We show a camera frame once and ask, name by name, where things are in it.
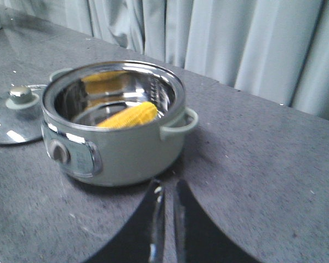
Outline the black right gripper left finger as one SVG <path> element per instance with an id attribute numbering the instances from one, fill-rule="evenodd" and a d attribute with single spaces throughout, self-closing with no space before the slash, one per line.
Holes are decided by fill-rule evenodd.
<path id="1" fill-rule="evenodd" d="M 165 191 L 160 181 L 152 180 L 124 226 L 85 262 L 162 262 L 164 239 Z"/>

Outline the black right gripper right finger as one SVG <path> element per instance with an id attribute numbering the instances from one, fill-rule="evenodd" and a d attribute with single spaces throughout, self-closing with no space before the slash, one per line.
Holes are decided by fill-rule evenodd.
<path id="1" fill-rule="evenodd" d="M 185 180 L 176 184 L 173 211 L 177 262 L 258 262 L 218 228 Z"/>

